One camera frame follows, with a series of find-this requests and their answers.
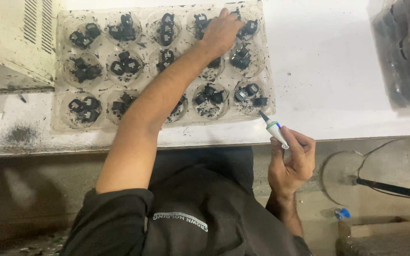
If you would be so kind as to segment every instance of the marker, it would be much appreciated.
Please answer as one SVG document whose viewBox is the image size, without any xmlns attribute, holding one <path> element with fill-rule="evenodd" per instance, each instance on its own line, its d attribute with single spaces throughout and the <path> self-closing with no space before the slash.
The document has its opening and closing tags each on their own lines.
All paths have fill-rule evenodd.
<svg viewBox="0 0 410 256">
<path fill-rule="evenodd" d="M 286 139 L 281 134 L 281 125 L 278 124 L 276 121 L 270 120 L 262 111 L 259 110 L 259 114 L 262 116 L 266 123 L 266 130 L 279 142 L 281 142 L 281 147 L 284 149 L 288 149 L 289 145 Z"/>
</svg>

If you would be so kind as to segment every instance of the black plastic part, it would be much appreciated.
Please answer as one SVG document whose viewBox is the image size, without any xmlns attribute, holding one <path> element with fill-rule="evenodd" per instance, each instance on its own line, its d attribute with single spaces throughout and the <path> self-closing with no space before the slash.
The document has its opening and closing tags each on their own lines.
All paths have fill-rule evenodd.
<svg viewBox="0 0 410 256">
<path fill-rule="evenodd" d="M 174 52 L 169 49 L 161 50 L 161 60 L 167 61 L 168 63 L 174 62 L 175 60 Z"/>
<path fill-rule="evenodd" d="M 116 40 L 121 40 L 122 38 L 121 26 L 108 26 L 108 34 L 111 35 Z"/>
<path fill-rule="evenodd" d="M 205 36 L 205 28 L 199 29 L 199 38 L 202 40 Z"/>
<path fill-rule="evenodd" d="M 82 48 L 86 49 L 88 48 L 92 43 L 94 42 L 94 39 L 89 37 L 89 36 L 85 36 L 83 38 L 83 43 L 82 43 Z"/>
<path fill-rule="evenodd" d="M 132 16 L 130 14 L 121 15 L 121 24 L 125 27 L 132 27 L 134 25 Z"/>
<path fill-rule="evenodd" d="M 110 66 L 110 70 L 113 73 L 122 76 L 124 74 L 124 65 L 119 61 L 114 61 Z"/>
<path fill-rule="evenodd" d="M 71 40 L 71 42 L 77 46 L 83 46 L 84 39 L 85 36 L 78 30 L 72 32 L 72 34 L 69 36 L 69 40 Z"/>
<path fill-rule="evenodd" d="M 69 103 L 69 109 L 73 112 L 80 113 L 83 111 L 83 102 L 81 102 L 79 99 L 73 99 Z"/>
<path fill-rule="evenodd" d="M 258 21 L 257 20 L 249 20 L 248 23 L 246 23 L 245 30 L 248 35 L 253 35 L 257 31 L 258 27 Z"/>
<path fill-rule="evenodd" d="M 99 27 L 94 24 L 94 23 L 88 23 L 85 26 L 85 29 L 87 30 L 86 34 L 87 36 L 95 39 L 96 37 L 98 37 L 101 34 L 101 31 L 99 30 Z"/>
<path fill-rule="evenodd" d="M 260 97 L 254 100 L 254 106 L 266 106 L 268 104 L 268 98 Z"/>
<path fill-rule="evenodd" d="M 183 104 L 183 102 L 186 100 L 186 97 L 184 95 L 181 95 L 181 98 L 179 99 L 178 104 Z"/>
<path fill-rule="evenodd" d="M 128 73 L 137 73 L 139 72 L 139 63 L 134 59 L 129 59 L 124 62 L 124 70 Z"/>
<path fill-rule="evenodd" d="M 178 108 L 179 108 L 179 105 L 177 104 L 175 106 L 174 110 L 172 110 L 172 112 L 170 112 L 170 114 L 173 115 L 173 113 L 177 112 Z"/>
<path fill-rule="evenodd" d="M 201 14 L 195 14 L 194 18 L 196 18 L 196 24 L 197 26 L 203 26 L 205 24 L 208 25 L 208 19 L 204 13 Z"/>
<path fill-rule="evenodd" d="M 131 58 L 131 54 L 128 51 L 123 51 L 122 53 L 118 54 L 121 62 L 125 62 Z"/>
<path fill-rule="evenodd" d="M 238 87 L 238 90 L 235 92 L 235 100 L 237 102 L 242 102 L 248 98 L 248 93 L 242 89 L 241 87 Z"/>
<path fill-rule="evenodd" d="M 131 96 L 131 95 L 129 95 L 128 93 L 125 92 L 125 93 L 120 97 L 120 99 L 121 99 L 124 103 L 126 103 L 127 105 L 131 105 L 131 104 L 134 102 L 135 97 L 133 97 L 133 96 Z"/>
<path fill-rule="evenodd" d="M 240 38 L 240 40 L 244 41 L 245 37 L 248 35 L 248 33 L 246 32 L 246 27 L 242 27 L 242 29 L 240 29 L 237 33 L 236 33 L 236 37 Z"/>
<path fill-rule="evenodd" d="M 174 36 L 174 26 L 173 25 L 162 24 L 161 25 L 161 33 L 173 37 Z"/>
<path fill-rule="evenodd" d="M 236 67 L 240 64 L 240 61 L 242 61 L 242 59 L 243 59 L 243 57 L 236 54 L 231 58 L 231 64 Z"/>
<path fill-rule="evenodd" d="M 82 122 L 95 122 L 99 117 L 99 113 L 95 110 L 84 111 L 82 114 Z"/>
<path fill-rule="evenodd" d="M 164 71 L 166 68 L 168 68 L 170 66 L 170 63 L 167 61 L 161 61 L 158 64 L 156 64 L 156 66 L 159 68 L 159 70 Z"/>
<path fill-rule="evenodd" d="M 239 50 L 236 51 L 241 57 L 246 57 L 249 54 L 249 50 L 246 47 L 242 46 Z"/>
<path fill-rule="evenodd" d="M 162 23 L 165 25 L 174 25 L 175 24 L 174 17 L 175 17 L 175 14 L 166 13 L 161 19 Z"/>
<path fill-rule="evenodd" d="M 161 44 L 163 46 L 169 46 L 173 41 L 173 37 L 169 34 L 161 32 Z"/>
<path fill-rule="evenodd" d="M 71 73 L 74 74 L 79 83 L 83 83 L 87 79 L 86 73 L 81 69 L 71 70 Z"/>
<path fill-rule="evenodd" d="M 248 96 L 253 96 L 254 94 L 259 92 L 259 85 L 256 83 L 250 83 L 246 86 L 246 92 L 248 93 Z"/>
<path fill-rule="evenodd" d="M 242 20 L 242 16 L 240 15 L 240 10 L 238 8 L 236 9 L 236 11 L 233 11 L 230 14 L 232 14 L 232 13 L 236 13 L 237 20 Z"/>
<path fill-rule="evenodd" d="M 126 112 L 127 105 L 124 102 L 114 101 L 112 105 L 113 111 L 118 111 L 119 113 L 124 114 Z"/>
<path fill-rule="evenodd" d="M 88 65 L 85 63 L 85 61 L 83 60 L 82 57 L 78 58 L 78 59 L 74 59 L 72 57 L 69 58 L 71 61 L 73 61 L 75 63 L 75 66 L 79 69 L 85 69 L 88 67 Z"/>
<path fill-rule="evenodd" d="M 212 100 L 215 102 L 215 104 L 221 104 L 222 102 L 224 102 L 223 93 L 224 91 L 220 91 L 220 92 L 213 94 Z"/>
<path fill-rule="evenodd" d="M 135 38 L 135 30 L 132 27 L 123 27 L 121 40 L 134 41 Z"/>
<path fill-rule="evenodd" d="M 218 68 L 221 65 L 221 57 L 217 57 L 212 62 L 208 64 L 208 68 Z"/>
<path fill-rule="evenodd" d="M 204 88 L 204 90 L 203 90 L 203 93 L 206 94 L 206 95 L 210 95 L 210 96 L 211 96 L 211 95 L 214 94 L 215 91 L 216 91 L 216 89 L 214 89 L 213 87 L 207 85 L 207 86 L 205 86 L 205 88 Z"/>
<path fill-rule="evenodd" d="M 194 101 L 197 103 L 197 105 L 202 104 L 207 100 L 207 96 L 204 93 L 200 93 L 197 95 L 197 97 L 194 99 Z"/>
<path fill-rule="evenodd" d="M 93 80 L 97 77 L 100 77 L 101 71 L 102 70 L 98 66 L 88 67 L 87 70 L 85 71 L 86 79 Z"/>
<path fill-rule="evenodd" d="M 85 110 L 93 110 L 99 107 L 99 101 L 94 97 L 86 97 L 83 100 L 83 109 Z"/>
</svg>

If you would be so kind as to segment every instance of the plastic container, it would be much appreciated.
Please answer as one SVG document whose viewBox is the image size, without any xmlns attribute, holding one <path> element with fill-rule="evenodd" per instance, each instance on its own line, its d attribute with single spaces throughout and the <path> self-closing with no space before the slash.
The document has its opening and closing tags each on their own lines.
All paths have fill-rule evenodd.
<svg viewBox="0 0 410 256">
<path fill-rule="evenodd" d="M 257 119 L 258 110 L 266 114 L 276 111 L 275 95 L 271 80 L 270 61 L 266 46 L 265 19 L 262 11 L 262 1 L 226 4 L 230 11 L 237 8 L 242 20 L 258 20 L 256 32 L 241 40 L 235 39 L 235 45 L 222 56 L 218 67 L 206 68 L 198 75 L 185 91 L 186 100 L 165 121 L 163 128 L 192 124 L 230 123 Z M 159 31 L 162 16 L 165 13 L 174 14 L 174 38 L 170 45 L 159 43 Z M 138 96 L 145 87 L 160 73 L 156 64 L 161 58 L 161 50 L 170 49 L 178 59 L 197 41 L 197 27 L 194 14 L 204 13 L 207 18 L 214 18 L 220 13 L 220 8 L 213 5 L 181 5 L 156 8 L 124 8 L 102 10 L 73 10 L 63 11 L 58 16 L 57 29 L 57 80 L 55 87 L 55 101 L 52 107 L 52 128 L 60 132 L 86 131 L 90 129 L 117 128 L 120 117 L 111 110 L 114 101 L 124 92 Z M 133 41 L 117 40 L 109 34 L 109 27 L 120 26 L 121 15 L 130 14 L 134 21 L 135 39 Z M 101 34 L 86 49 L 76 47 L 69 40 L 69 36 L 76 30 L 86 32 L 85 26 L 95 23 Z M 247 69 L 241 70 L 231 65 L 230 58 L 241 46 L 245 46 L 251 54 L 251 63 Z M 128 51 L 132 58 L 140 64 L 139 71 L 134 74 L 124 73 L 116 75 L 110 70 L 114 61 L 118 61 L 118 54 Z M 93 64 L 102 67 L 102 75 L 94 80 L 79 83 L 69 72 L 74 62 L 69 58 L 82 56 Z M 250 99 L 246 103 L 234 100 L 235 89 L 238 85 L 256 82 L 260 87 L 260 95 L 268 97 L 268 105 L 248 108 Z M 212 102 L 201 106 L 202 110 L 212 111 L 213 114 L 203 114 L 194 103 L 198 91 L 207 84 L 224 91 L 225 101 L 219 106 Z M 69 110 L 63 104 L 74 97 L 94 95 L 101 103 L 101 114 L 94 123 L 86 125 L 71 123 Z"/>
<path fill-rule="evenodd" d="M 386 0 L 372 26 L 392 106 L 410 107 L 410 0 Z"/>
</svg>

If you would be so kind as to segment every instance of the white surface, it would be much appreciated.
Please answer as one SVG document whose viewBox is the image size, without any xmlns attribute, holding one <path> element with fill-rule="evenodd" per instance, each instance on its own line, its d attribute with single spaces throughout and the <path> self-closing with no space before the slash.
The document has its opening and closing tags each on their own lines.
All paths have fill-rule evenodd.
<svg viewBox="0 0 410 256">
<path fill-rule="evenodd" d="M 205 0 L 68 0 L 66 9 L 210 3 Z M 369 25 L 380 0 L 267 0 L 264 2 L 271 69 L 276 88 L 272 120 L 317 140 L 410 135 L 410 109 L 393 110 Z M 55 134 L 50 129 L 53 94 L 0 96 L 0 155 L 105 150 L 115 131 Z M 2 139 L 16 123 L 29 123 L 29 143 Z M 164 129 L 159 147 L 269 142 L 260 120 Z"/>
</svg>

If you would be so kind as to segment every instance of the vent slot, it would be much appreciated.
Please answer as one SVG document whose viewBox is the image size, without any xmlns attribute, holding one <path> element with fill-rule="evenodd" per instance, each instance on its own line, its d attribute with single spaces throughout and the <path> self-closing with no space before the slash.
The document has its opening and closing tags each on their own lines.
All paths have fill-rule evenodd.
<svg viewBox="0 0 410 256">
<path fill-rule="evenodd" d="M 37 24 L 37 3 L 36 0 L 25 0 L 25 17 L 23 21 L 25 25 L 23 26 L 24 38 L 36 44 L 36 24 Z"/>
<path fill-rule="evenodd" d="M 52 35 L 52 2 L 51 0 L 42 0 L 42 49 L 51 54 L 53 42 Z"/>
</svg>

